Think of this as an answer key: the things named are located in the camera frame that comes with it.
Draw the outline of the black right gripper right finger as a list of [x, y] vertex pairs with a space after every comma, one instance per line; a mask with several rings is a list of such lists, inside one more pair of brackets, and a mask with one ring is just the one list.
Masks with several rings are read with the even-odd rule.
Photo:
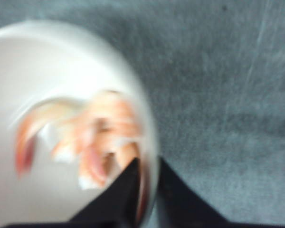
[[233, 222], [196, 194], [158, 155], [157, 214], [161, 228], [285, 228], [285, 225]]

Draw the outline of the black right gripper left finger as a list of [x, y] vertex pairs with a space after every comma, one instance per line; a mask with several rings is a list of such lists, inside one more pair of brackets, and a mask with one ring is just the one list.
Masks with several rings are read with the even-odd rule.
[[7, 228], [135, 228], [139, 196], [139, 159], [134, 159], [116, 180], [66, 222], [16, 223]]

